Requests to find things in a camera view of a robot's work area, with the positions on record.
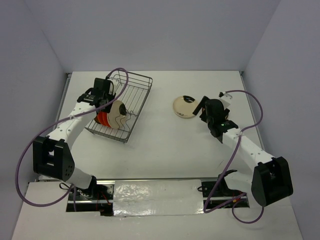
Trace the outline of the cream plate with black patch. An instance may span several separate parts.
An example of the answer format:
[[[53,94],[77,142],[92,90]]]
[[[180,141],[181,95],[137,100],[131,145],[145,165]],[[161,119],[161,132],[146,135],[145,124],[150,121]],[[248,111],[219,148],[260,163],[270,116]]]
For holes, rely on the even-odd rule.
[[[172,104],[173,112],[180,118],[191,119],[199,102],[189,95],[178,96]]]

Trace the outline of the orange plate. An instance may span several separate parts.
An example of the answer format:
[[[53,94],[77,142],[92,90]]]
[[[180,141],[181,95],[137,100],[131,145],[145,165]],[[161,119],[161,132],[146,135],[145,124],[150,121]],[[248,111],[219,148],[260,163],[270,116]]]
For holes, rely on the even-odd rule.
[[[98,124],[101,124],[103,125],[104,124],[104,119],[103,119],[103,115],[102,115],[102,112],[99,112],[95,118],[96,122]]]
[[[108,122],[108,114],[106,112],[101,111],[100,113],[100,123],[104,126],[110,127],[110,124]]]

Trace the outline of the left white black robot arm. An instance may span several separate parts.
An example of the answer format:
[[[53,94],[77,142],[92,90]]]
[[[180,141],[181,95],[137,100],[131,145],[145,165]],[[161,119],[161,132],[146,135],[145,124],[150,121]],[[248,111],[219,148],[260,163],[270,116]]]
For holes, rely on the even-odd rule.
[[[110,78],[95,78],[93,87],[78,97],[67,120],[47,136],[38,136],[32,143],[33,171],[39,175],[74,185],[90,200],[97,196],[97,178],[75,167],[71,149],[77,137],[100,112],[96,110],[115,98]]]

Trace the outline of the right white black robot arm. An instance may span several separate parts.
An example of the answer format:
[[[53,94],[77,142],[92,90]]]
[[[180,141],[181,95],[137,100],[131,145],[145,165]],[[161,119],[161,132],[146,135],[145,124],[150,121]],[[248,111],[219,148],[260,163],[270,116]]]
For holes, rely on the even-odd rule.
[[[250,174],[243,174],[230,169],[227,164],[209,193],[216,190],[228,196],[238,190],[252,194],[254,200],[262,207],[269,206],[293,194],[293,184],[288,161],[280,156],[275,157],[256,145],[232,120],[228,119],[232,97],[221,93],[218,99],[204,96],[193,111],[207,124],[211,135],[221,144],[233,149],[233,160],[240,157],[250,168]]]

